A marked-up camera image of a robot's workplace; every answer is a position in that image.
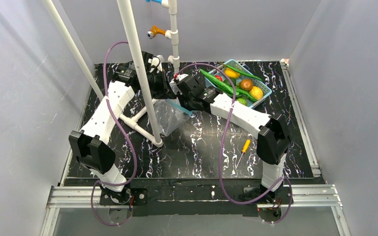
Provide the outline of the orange fruit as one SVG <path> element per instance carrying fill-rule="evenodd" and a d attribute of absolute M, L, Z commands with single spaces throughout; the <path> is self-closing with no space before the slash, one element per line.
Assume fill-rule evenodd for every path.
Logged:
<path fill-rule="evenodd" d="M 224 73 L 231 79 L 238 79 L 240 77 L 240 73 L 229 68 L 226 68 Z"/>

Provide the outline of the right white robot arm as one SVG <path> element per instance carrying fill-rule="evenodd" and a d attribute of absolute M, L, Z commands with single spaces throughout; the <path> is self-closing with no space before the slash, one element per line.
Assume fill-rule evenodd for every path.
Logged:
<path fill-rule="evenodd" d="M 243 128 L 256 137 L 256 153 L 263 161 L 261 188 L 276 193 L 283 184 L 283 165 L 291 143 L 285 118 L 255 111 L 233 99 L 240 92 L 224 82 L 206 87 L 188 74 L 170 83 L 180 104 L 189 111 L 205 111 Z"/>

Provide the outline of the green chili pepper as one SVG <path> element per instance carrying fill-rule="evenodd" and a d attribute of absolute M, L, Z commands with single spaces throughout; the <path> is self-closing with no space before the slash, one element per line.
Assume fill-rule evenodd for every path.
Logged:
<path fill-rule="evenodd" d="M 254 98 L 248 91 L 242 90 L 238 87 L 236 87 L 236 98 L 244 98 L 253 103 L 257 101 L 257 99 Z"/>

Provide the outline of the clear zip top bag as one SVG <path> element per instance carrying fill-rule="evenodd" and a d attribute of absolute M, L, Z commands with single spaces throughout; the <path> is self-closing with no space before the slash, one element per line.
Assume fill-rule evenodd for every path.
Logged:
<path fill-rule="evenodd" d="M 160 134 L 169 136 L 192 116 L 192 112 L 182 107 L 178 99 L 160 99 L 154 103 Z"/>

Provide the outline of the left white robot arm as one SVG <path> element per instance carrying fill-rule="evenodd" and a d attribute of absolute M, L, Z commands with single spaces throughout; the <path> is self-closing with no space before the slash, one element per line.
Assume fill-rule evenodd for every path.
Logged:
<path fill-rule="evenodd" d="M 119 64 L 94 114 L 79 131 L 72 131 L 68 138 L 77 162 L 94 173 L 102 187 L 117 193 L 123 191 L 128 180 L 116 166 L 116 154 L 108 144 L 124 108 L 139 90 L 134 63 Z"/>

